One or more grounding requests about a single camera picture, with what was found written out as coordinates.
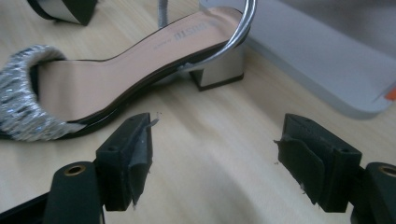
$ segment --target sandal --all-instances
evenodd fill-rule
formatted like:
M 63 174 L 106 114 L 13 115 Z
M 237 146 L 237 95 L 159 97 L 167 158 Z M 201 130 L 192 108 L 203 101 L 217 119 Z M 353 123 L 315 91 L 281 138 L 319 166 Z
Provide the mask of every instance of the sandal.
M 244 13 L 205 9 L 105 61 L 66 61 L 59 50 L 41 45 L 11 56 L 0 72 L 0 138 L 52 140 L 94 132 L 177 71 L 190 72 L 200 90 L 242 79 L 242 43 L 255 9 L 256 0 L 246 1 Z

